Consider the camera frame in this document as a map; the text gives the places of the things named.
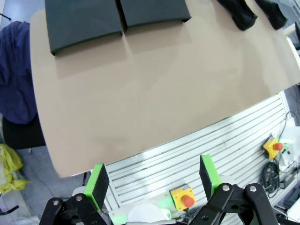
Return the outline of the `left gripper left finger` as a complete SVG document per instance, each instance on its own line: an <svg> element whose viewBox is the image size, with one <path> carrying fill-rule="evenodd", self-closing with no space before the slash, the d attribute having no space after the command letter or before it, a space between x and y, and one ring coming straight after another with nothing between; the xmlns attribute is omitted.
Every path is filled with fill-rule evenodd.
<svg viewBox="0 0 300 225"><path fill-rule="evenodd" d="M101 211L109 177L104 164L97 164L91 172L85 191L68 200L51 198L40 219L41 225L105 225Z"/></svg>

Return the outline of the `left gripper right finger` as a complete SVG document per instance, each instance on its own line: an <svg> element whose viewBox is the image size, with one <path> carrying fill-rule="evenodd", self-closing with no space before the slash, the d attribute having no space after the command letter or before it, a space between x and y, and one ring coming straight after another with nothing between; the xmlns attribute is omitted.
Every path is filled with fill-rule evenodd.
<svg viewBox="0 0 300 225"><path fill-rule="evenodd" d="M240 188L223 182L210 155L200 156L199 174L208 201L191 225L219 225L227 214L238 215L244 225L278 224L262 185L251 183Z"/></svg>

